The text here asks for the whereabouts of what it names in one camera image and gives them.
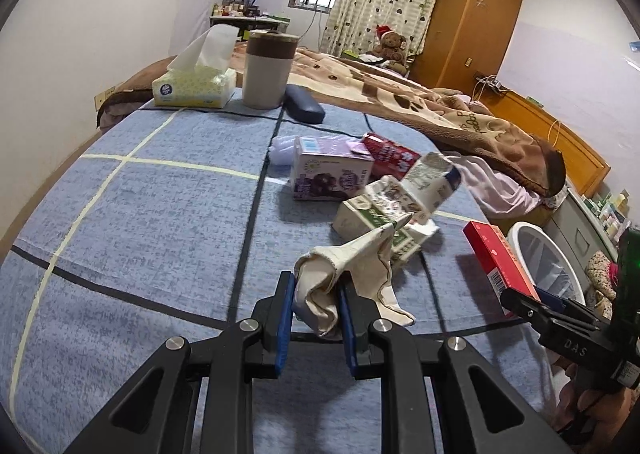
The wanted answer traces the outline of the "right hand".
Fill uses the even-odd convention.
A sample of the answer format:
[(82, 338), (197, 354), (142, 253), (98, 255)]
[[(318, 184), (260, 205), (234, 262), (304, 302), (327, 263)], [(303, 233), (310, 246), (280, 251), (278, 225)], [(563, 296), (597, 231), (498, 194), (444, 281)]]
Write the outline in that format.
[(594, 420), (591, 440), (582, 446), (576, 446), (577, 453), (600, 453), (607, 448), (636, 403), (634, 390), (623, 388), (615, 394), (587, 390), (580, 396), (576, 393), (574, 378), (578, 366), (566, 363), (565, 375), (570, 381), (561, 389), (559, 404), (556, 407), (552, 427), (560, 431), (572, 422), (580, 413)]

